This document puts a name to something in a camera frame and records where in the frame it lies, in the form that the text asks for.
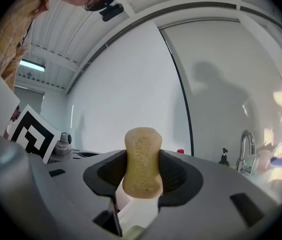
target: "black rectangle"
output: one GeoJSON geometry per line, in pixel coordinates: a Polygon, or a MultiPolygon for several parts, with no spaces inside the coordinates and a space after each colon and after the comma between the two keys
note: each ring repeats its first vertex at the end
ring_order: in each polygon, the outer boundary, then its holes
{"type": "Polygon", "coordinates": [[[65,174],[65,173],[66,172],[62,169],[56,169],[56,170],[49,171],[49,174],[50,174],[51,177],[55,177],[55,176],[65,174]]]}
{"type": "Polygon", "coordinates": [[[230,199],[248,227],[252,227],[265,216],[245,193],[233,194],[230,199]]]}

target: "ceiling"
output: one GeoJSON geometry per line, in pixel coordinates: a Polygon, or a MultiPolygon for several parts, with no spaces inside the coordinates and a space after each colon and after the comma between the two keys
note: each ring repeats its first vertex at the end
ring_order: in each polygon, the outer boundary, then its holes
{"type": "MultiPolygon", "coordinates": [[[[103,22],[99,12],[87,12],[83,7],[66,4],[61,0],[50,0],[49,11],[33,22],[31,46],[24,56],[28,61],[45,65],[45,72],[20,66],[16,84],[66,94],[87,63],[88,55],[91,56],[95,47],[100,46],[100,42],[113,29],[124,22],[130,22],[146,9],[168,1],[172,0],[116,0],[125,11],[103,22]]],[[[271,14],[277,13],[265,1],[242,0],[271,14]]]]}

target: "yellow plaid shirt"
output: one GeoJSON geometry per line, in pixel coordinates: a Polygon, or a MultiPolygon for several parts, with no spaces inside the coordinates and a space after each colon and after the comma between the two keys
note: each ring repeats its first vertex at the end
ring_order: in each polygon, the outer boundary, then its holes
{"type": "Polygon", "coordinates": [[[12,91],[20,61],[28,50],[32,21],[48,6],[49,0],[17,0],[0,22],[0,75],[12,91]]]}

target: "faucet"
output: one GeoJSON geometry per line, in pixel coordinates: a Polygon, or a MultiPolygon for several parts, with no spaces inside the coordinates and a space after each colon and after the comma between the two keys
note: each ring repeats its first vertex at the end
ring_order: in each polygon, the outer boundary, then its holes
{"type": "Polygon", "coordinates": [[[255,137],[251,132],[245,130],[241,135],[240,155],[239,155],[239,159],[236,162],[236,167],[235,167],[235,169],[241,173],[245,173],[246,169],[248,169],[247,167],[245,167],[245,159],[244,159],[246,139],[248,139],[249,141],[250,155],[254,155],[256,153],[255,137]]]}

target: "yellow soap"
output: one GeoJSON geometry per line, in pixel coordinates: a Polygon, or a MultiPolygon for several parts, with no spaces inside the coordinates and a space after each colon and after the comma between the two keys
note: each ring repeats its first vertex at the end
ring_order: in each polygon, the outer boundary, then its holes
{"type": "Polygon", "coordinates": [[[129,130],[124,138],[127,166],[123,179],[124,192],[133,198],[151,199],[162,191],[159,174],[159,151],[162,137],[153,128],[129,130]]]}

